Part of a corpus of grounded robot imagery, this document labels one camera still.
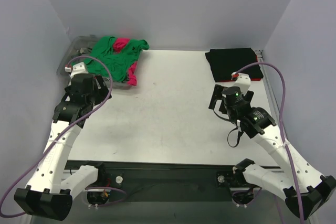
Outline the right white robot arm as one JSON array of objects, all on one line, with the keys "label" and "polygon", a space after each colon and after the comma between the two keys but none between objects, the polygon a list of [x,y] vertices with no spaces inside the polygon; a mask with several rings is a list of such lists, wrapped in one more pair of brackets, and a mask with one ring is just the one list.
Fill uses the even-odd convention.
[{"label": "right white robot arm", "polygon": [[228,116],[238,135],[246,134],[260,145],[282,169],[283,174],[271,172],[246,158],[233,167],[233,182],[238,186],[256,185],[281,198],[298,218],[307,220],[335,192],[335,178],[324,176],[311,166],[291,143],[281,138],[280,127],[263,108],[252,107],[254,93],[242,94],[237,86],[215,85],[209,109]]}]

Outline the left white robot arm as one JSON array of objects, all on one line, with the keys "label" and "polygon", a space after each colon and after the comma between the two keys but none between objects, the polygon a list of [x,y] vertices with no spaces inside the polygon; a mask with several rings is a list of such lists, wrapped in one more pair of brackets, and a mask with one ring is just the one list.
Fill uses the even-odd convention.
[{"label": "left white robot arm", "polygon": [[88,186],[100,188],[106,183],[104,165],[86,163],[63,180],[70,151],[86,118],[96,111],[111,93],[102,76],[89,73],[73,75],[65,95],[55,107],[50,137],[41,161],[25,188],[18,188],[14,200],[24,213],[64,220],[73,200]]}]

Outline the green t shirt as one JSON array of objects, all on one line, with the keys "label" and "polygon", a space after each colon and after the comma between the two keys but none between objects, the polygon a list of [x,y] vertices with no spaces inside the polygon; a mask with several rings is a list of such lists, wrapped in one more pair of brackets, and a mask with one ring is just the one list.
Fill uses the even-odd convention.
[{"label": "green t shirt", "polygon": [[[124,59],[122,54],[114,53],[113,44],[116,39],[117,38],[112,36],[101,38],[94,45],[90,56],[100,60],[106,65],[111,72],[113,81],[125,82],[124,79],[126,78],[127,61]],[[149,44],[145,40],[136,40],[135,49],[138,55],[140,55],[143,50],[149,49]]]}]

